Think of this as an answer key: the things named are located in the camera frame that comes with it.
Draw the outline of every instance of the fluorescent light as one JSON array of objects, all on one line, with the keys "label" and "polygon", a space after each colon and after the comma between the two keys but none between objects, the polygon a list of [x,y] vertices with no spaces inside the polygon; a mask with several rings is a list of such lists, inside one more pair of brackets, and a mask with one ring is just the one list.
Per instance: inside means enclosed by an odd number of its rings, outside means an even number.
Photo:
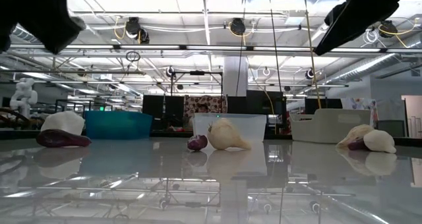
[{"label": "fluorescent light", "polygon": [[[415,47],[419,43],[412,44],[408,47]],[[422,49],[387,49],[388,53],[422,53]]]},{"label": "fluorescent light", "polygon": [[83,93],[87,93],[87,94],[97,94],[97,91],[94,90],[87,90],[87,89],[78,89],[78,91],[83,92]]},{"label": "fluorescent light", "polygon": [[19,198],[19,197],[28,196],[30,194],[32,194],[32,192],[26,191],[26,192],[19,192],[19,193],[16,193],[16,194],[6,195],[5,197],[6,198]]},{"label": "fluorescent light", "polygon": [[192,46],[187,46],[187,49],[192,49],[192,50],[246,50],[246,47],[245,46],[192,45]]},{"label": "fluorescent light", "polygon": [[116,181],[116,182],[113,182],[113,183],[111,184],[110,188],[115,188],[115,187],[119,186],[122,182],[123,182],[123,181]]},{"label": "fluorescent light", "polygon": [[23,74],[28,75],[28,76],[32,76],[35,78],[40,78],[40,79],[50,79],[49,76],[42,74],[42,73],[38,73],[38,72],[24,72]]},{"label": "fluorescent light", "polygon": [[75,177],[75,178],[71,178],[69,179],[70,181],[84,181],[86,179],[89,179],[90,177]]},{"label": "fluorescent light", "polygon": [[141,198],[143,198],[144,196],[145,196],[145,193],[139,194],[139,196],[138,196],[138,198],[137,198],[137,199],[141,199]]},{"label": "fluorescent light", "polygon": [[379,52],[380,49],[369,49],[369,48],[335,48],[331,52],[359,52],[359,53],[374,53]]},{"label": "fluorescent light", "polygon": [[123,85],[123,84],[119,84],[119,85],[118,85],[118,87],[119,87],[121,90],[125,91],[125,92],[130,92],[130,91],[131,91],[131,89],[130,89],[130,88],[128,88],[127,86],[125,86],[125,85]]},{"label": "fluorescent light", "polygon": [[178,45],[121,45],[121,49],[179,49]]},{"label": "fluorescent light", "polygon": [[66,49],[113,49],[112,45],[68,45]]},{"label": "fluorescent light", "polygon": [[[275,51],[275,47],[259,47],[256,46],[253,48],[254,51]],[[309,51],[309,48],[306,47],[277,47],[277,51]]]},{"label": "fluorescent light", "polygon": [[57,83],[56,85],[58,85],[58,86],[60,86],[60,87],[62,87],[62,88],[64,88],[64,89],[73,90],[73,88],[72,88],[72,87],[70,87],[70,86],[66,86],[66,85],[64,85],[64,84]]},{"label": "fluorescent light", "polygon": [[293,96],[296,96],[296,97],[307,97],[307,95],[302,95],[302,94],[297,94],[297,95],[293,95],[293,94],[284,94],[285,96],[289,96],[289,97],[293,97]]}]

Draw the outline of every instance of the clear plastic container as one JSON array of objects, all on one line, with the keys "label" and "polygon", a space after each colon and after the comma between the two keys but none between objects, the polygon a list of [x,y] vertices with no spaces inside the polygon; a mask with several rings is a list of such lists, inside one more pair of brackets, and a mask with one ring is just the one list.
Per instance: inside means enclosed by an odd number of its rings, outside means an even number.
[{"label": "clear plastic container", "polygon": [[221,118],[229,119],[244,140],[250,142],[264,141],[266,115],[195,113],[193,118],[194,135],[206,136],[208,127]]},{"label": "clear plastic container", "polygon": [[86,111],[86,135],[91,139],[129,140],[150,136],[152,116],[130,111]]}]

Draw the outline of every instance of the garlic bulb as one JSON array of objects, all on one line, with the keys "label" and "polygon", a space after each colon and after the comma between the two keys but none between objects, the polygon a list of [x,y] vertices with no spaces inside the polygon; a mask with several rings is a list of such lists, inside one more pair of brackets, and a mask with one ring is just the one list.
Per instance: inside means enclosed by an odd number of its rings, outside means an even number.
[{"label": "garlic bulb", "polygon": [[251,145],[244,141],[239,131],[228,119],[219,119],[208,128],[208,141],[217,150],[227,148],[251,149]]},{"label": "garlic bulb", "polygon": [[348,144],[358,139],[362,139],[364,135],[373,131],[374,128],[369,125],[359,125],[352,128],[349,134],[337,144],[337,148],[344,148],[347,149]]}]

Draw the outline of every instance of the purple onion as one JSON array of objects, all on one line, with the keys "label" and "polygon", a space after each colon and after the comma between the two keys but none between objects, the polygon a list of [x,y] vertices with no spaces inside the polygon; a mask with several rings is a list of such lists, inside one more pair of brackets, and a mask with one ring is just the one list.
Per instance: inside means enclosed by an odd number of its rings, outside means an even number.
[{"label": "purple onion", "polygon": [[358,139],[356,141],[353,141],[353,142],[349,143],[347,145],[347,147],[351,151],[354,151],[354,150],[366,150],[366,151],[369,151],[368,147],[366,147],[365,142],[363,141],[363,138]]},{"label": "purple onion", "polygon": [[187,141],[187,147],[193,151],[200,151],[208,145],[208,139],[204,135],[196,135]]}]

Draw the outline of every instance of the exposed ductwork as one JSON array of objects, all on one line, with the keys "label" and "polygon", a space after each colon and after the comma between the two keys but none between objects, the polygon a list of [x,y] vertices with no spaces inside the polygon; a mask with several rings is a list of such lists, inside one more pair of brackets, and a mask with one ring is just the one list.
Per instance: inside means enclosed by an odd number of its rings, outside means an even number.
[{"label": "exposed ductwork", "polygon": [[12,35],[30,43],[41,43],[35,36],[33,36],[30,32],[27,32],[20,26],[15,27],[12,32]]},{"label": "exposed ductwork", "polygon": [[[407,45],[409,49],[420,49],[422,48],[422,35],[416,34],[403,42]],[[399,48],[401,44],[397,43],[393,45],[391,48]],[[339,72],[329,76],[325,83],[335,83],[339,81],[346,81],[349,82],[354,79],[362,78],[363,76],[367,76],[373,72],[376,72],[380,69],[385,69],[387,67],[391,67],[398,63],[409,63],[416,61],[417,57],[409,57],[404,58],[399,53],[389,53],[386,55],[378,56],[373,59],[363,59],[357,63],[354,63]]]}]

